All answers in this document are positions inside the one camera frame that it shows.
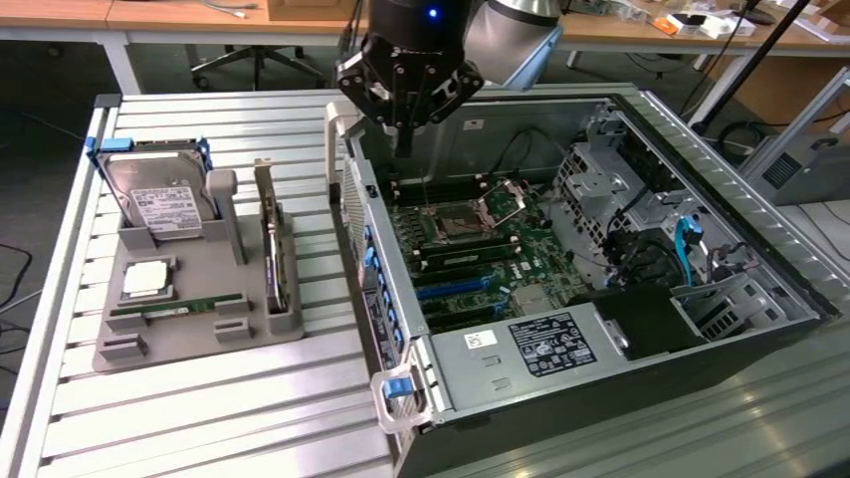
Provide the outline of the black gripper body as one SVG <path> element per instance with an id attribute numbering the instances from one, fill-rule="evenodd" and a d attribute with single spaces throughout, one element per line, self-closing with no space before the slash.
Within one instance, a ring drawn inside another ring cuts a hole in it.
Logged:
<path id="1" fill-rule="evenodd" d="M 463 1 L 373 1 L 363 59 L 392 95 L 428 94 L 463 64 Z"/>

